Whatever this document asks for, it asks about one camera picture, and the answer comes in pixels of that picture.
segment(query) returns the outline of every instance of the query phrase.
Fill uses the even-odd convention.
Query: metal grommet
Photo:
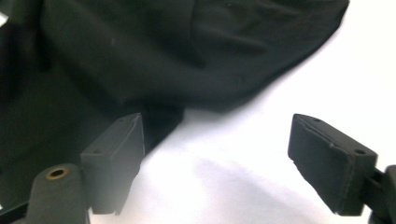
[[[46,174],[48,180],[56,180],[66,176],[69,173],[67,167],[56,167]]]

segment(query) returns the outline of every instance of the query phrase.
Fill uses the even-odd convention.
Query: black cloth cover
[[[12,4],[0,28],[0,169],[29,172],[23,184],[0,177],[1,197],[4,189],[10,195],[5,207],[26,199],[42,169],[77,163],[117,117],[142,113],[150,151],[184,108],[227,111],[245,103],[317,50],[348,1]]]

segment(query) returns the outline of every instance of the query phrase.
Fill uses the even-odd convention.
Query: black fabric
[[[29,155],[48,151],[56,162],[76,163],[62,160],[67,152],[56,144],[67,141],[70,154],[77,154],[105,124],[134,112],[143,115],[150,151],[181,122],[184,108],[235,108],[311,55],[338,28],[347,4],[14,0],[0,29],[0,169],[22,172],[29,168]],[[21,115],[25,119],[17,120]],[[55,118],[56,125],[46,118]],[[71,118],[101,125],[90,129]],[[19,136],[43,128],[31,120],[51,131]],[[78,140],[76,133],[84,132],[90,137]],[[20,154],[9,156],[15,150]],[[39,162],[37,170],[50,163]],[[18,184],[0,178],[0,184]],[[26,190],[20,190],[20,200]]]

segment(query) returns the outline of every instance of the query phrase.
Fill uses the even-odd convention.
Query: white background
[[[396,164],[396,1],[352,0],[304,63],[228,114],[188,110],[148,155],[119,217],[92,224],[367,223],[331,213],[288,158],[294,113],[323,119]]]

